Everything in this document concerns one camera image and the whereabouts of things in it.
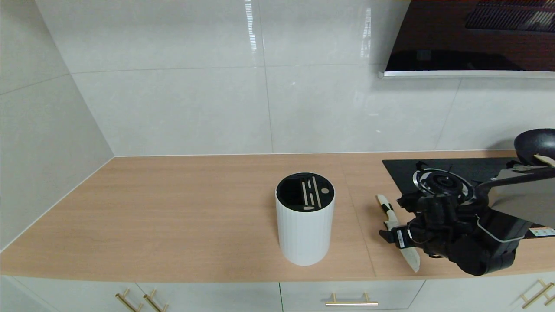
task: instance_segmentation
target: white cabinet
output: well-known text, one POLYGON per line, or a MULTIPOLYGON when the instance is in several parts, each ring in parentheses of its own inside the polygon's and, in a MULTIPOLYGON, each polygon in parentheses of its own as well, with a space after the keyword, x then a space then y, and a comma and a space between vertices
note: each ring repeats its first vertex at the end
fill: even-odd
POLYGON ((116 294, 124 294, 134 308, 144 303, 144 293, 135 283, 26 278, 15 276, 29 290, 60 312, 129 312, 116 294))
MULTIPOLYGON (((410 312, 510 312, 524 303, 521 294, 526 293, 531 298, 537 293, 535 285, 538 278, 548 283, 555 277, 553 275, 540 273, 426 280, 410 312)), ((537 301, 526 312, 533 311, 533 306, 543 305, 544 301, 537 301)))
POLYGON ((422 287, 423 280, 394 281, 324 281, 280 283, 283 311, 357 311, 407 309, 422 287), (326 302, 361 302, 368 294, 378 306, 334 306, 326 302))
MULTIPOLYGON (((167 312, 281 312, 279 283, 138 283, 167 312)), ((147 301, 147 310, 155 311, 147 301)))
POLYGON ((2 275, 0 294, 2 312, 57 312, 11 276, 2 275))

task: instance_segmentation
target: drawer handle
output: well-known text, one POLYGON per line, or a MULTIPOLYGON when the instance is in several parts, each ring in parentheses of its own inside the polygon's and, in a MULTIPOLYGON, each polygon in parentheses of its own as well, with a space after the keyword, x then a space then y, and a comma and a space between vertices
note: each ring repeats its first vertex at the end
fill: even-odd
POLYGON ((548 306, 548 305, 552 304, 554 301, 555 301, 555 295, 553 295, 551 297, 547 297, 547 301, 543 305, 548 306))
POLYGON ((335 298, 335 293, 331 294, 333 301, 326 302, 326 306, 376 306, 378 301, 370 301, 368 298, 368 293, 364 293, 364 298, 366 301, 352 301, 352 302, 340 302, 335 298))
MULTIPOLYGON (((531 304, 536 302, 536 300, 538 300, 541 296, 545 295, 547 297, 547 294, 546 294, 547 291, 549 291, 551 287, 555 286, 553 282, 549 284, 545 284, 541 279, 539 279, 538 282, 543 286, 543 289, 540 290, 539 293, 535 294, 532 298, 530 298, 530 300, 528 300, 528 298, 526 298, 524 295, 521 295, 522 300, 524 300, 524 304, 522 305, 523 309, 527 309, 531 304)), ((548 300, 546 302, 546 305, 550 304, 551 302, 553 302, 552 299, 548 300)))
POLYGON ((150 306, 156 311, 156 312, 166 312, 166 310, 168 309, 168 304, 166 303, 166 305, 164 305, 164 308, 161 309, 156 302, 154 302, 154 295, 156 294, 156 289, 154 289, 152 291, 152 293, 150 293, 149 295, 144 295, 143 298, 144 300, 146 300, 148 302, 148 304, 150 304, 150 306))
POLYGON ((129 311, 131 311, 131 312, 140 312, 140 310, 143 308, 143 304, 142 303, 139 304, 139 308, 136 309, 125 298, 125 296, 127 296, 128 293, 129 293, 129 289, 126 289, 125 292, 123 293, 123 295, 116 294, 115 297, 118 298, 118 300, 121 301, 123 303, 123 305, 125 305, 129 309, 129 311))

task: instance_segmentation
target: wooden countertop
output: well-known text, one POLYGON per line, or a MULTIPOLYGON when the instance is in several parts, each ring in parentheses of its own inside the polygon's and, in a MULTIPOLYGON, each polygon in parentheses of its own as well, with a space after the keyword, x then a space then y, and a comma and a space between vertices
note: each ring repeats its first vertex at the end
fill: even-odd
MULTIPOLYGON (((2 274, 41 278, 224 282, 470 277, 421 252, 414 273, 378 235, 376 194, 400 192, 383 159, 510 157, 514 152, 417 152, 114 158, 1 255, 2 274), (281 254, 274 190, 285 176, 330 179, 336 206, 330 250, 301 267, 281 254)), ((412 219, 397 209, 401 222, 412 219)), ((512 267, 555 271, 555 239, 523 240, 512 267)))

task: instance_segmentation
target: tiled wall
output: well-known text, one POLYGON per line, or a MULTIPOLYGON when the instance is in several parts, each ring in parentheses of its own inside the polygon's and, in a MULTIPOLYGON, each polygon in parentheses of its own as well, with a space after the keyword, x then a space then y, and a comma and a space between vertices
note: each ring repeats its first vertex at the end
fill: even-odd
POLYGON ((116 155, 506 149, 555 80, 380 80, 408 1, 38 0, 116 155))
POLYGON ((113 156, 34 1, 2 0, 0 249, 113 156))

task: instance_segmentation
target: black pan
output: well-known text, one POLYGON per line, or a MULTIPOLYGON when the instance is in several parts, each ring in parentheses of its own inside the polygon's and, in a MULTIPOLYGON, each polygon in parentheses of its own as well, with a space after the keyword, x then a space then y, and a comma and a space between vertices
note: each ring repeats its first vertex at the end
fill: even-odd
POLYGON ((555 129, 534 129, 519 134, 514 139, 514 149, 525 165, 545 166, 534 155, 555 159, 555 129))

